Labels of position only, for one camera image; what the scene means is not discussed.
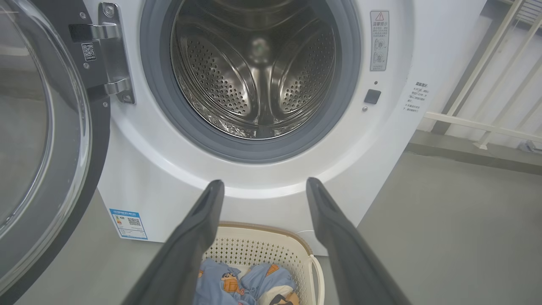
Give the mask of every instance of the cartoon character print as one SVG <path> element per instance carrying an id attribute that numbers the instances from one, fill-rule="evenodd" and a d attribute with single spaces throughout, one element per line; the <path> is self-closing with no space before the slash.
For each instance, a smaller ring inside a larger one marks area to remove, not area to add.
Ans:
<path id="1" fill-rule="evenodd" d="M 275 272 L 276 270 L 279 270 L 280 267 L 278 265 L 271 265 L 271 267 L 269 267 L 269 269 L 267 269 L 267 273 L 266 273 L 266 277 L 268 277 L 270 274 L 272 274 L 273 272 Z"/>
<path id="2" fill-rule="evenodd" d="M 231 272 L 224 273 L 222 279 L 224 281 L 224 291 L 227 293 L 238 293 L 244 295 L 244 288 L 239 289 L 237 277 Z"/>

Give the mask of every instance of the door glass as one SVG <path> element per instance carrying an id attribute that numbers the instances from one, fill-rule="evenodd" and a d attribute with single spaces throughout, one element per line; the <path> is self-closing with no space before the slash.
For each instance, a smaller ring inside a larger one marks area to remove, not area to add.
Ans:
<path id="1" fill-rule="evenodd" d="M 43 163 L 47 104 L 40 74 L 9 13 L 0 14 L 0 230 Z"/>
<path id="2" fill-rule="evenodd" d="M 44 254 L 79 198 L 87 99 L 49 20 L 28 0 L 0 0 L 0 295 Z"/>

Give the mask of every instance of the perforated basket wall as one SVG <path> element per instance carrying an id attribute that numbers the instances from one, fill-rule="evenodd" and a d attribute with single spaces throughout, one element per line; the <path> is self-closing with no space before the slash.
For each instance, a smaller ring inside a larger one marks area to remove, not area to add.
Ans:
<path id="1" fill-rule="evenodd" d="M 298 286 L 295 292 L 300 305 L 316 305 L 311 255 L 308 245 L 292 233 L 271 232 L 253 225 L 224 224 L 218 227 L 215 242 L 202 260 L 211 258 L 238 268 L 240 276 L 252 265 L 280 265 L 292 274 Z"/>

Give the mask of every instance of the qr code sticker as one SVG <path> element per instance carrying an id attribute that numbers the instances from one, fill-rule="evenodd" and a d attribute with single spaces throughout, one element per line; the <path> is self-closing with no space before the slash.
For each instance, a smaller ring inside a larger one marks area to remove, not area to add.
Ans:
<path id="1" fill-rule="evenodd" d="M 85 61 L 96 60 L 96 53 L 94 52 L 94 45 L 89 43 L 82 43 L 81 47 L 83 48 L 83 55 L 85 56 Z"/>
<path id="2" fill-rule="evenodd" d="M 132 225 L 132 226 L 140 226 L 140 225 L 141 225 L 141 222 L 139 222 L 139 219 L 137 219 L 137 218 L 130 218 L 130 217 L 128 217 L 128 222 L 129 222 L 130 225 Z"/>

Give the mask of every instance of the door hinge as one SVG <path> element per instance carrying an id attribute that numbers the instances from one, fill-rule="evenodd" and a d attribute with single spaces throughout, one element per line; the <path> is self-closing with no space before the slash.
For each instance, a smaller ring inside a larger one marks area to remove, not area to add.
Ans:
<path id="1" fill-rule="evenodd" d="M 98 5 L 98 24 L 70 24 L 72 41 L 77 43 L 98 40 L 108 82 L 87 89 L 91 99 L 116 95 L 119 101 L 135 104 L 132 78 L 124 48 L 119 7 L 114 3 Z"/>

